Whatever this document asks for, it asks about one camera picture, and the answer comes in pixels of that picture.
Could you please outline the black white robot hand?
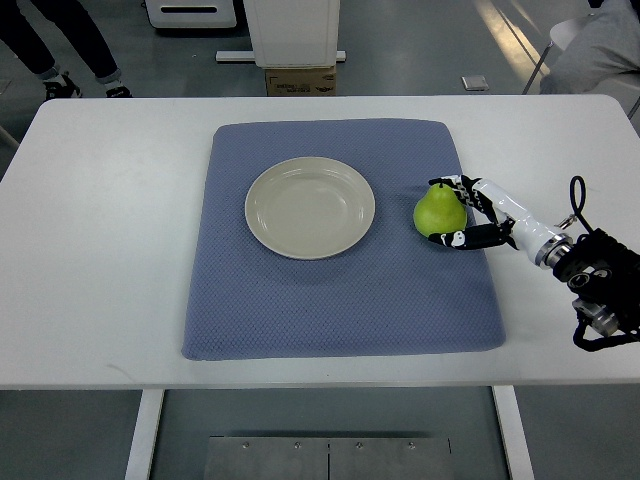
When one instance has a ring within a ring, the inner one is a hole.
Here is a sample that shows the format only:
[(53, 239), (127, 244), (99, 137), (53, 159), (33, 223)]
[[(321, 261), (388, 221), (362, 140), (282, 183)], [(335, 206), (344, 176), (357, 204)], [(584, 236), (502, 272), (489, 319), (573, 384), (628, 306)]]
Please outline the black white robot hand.
[(494, 182), (465, 175), (429, 181), (446, 185), (458, 201), (486, 216), (488, 222), (452, 233), (433, 233), (428, 240), (456, 250), (479, 250), (508, 244), (525, 253), (541, 269), (554, 267), (570, 252), (574, 241), (558, 227), (539, 222), (520, 202)]

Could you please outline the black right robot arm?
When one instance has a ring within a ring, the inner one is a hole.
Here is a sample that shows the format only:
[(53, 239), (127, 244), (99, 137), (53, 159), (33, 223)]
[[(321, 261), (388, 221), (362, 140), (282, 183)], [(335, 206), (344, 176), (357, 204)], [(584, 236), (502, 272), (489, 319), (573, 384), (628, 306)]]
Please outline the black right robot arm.
[(577, 296), (573, 342), (587, 352), (637, 343), (639, 255), (587, 222), (586, 183), (578, 175), (570, 181), (570, 203), (573, 213), (561, 227), (577, 220), (585, 232), (575, 241), (568, 236), (555, 241), (544, 264)]

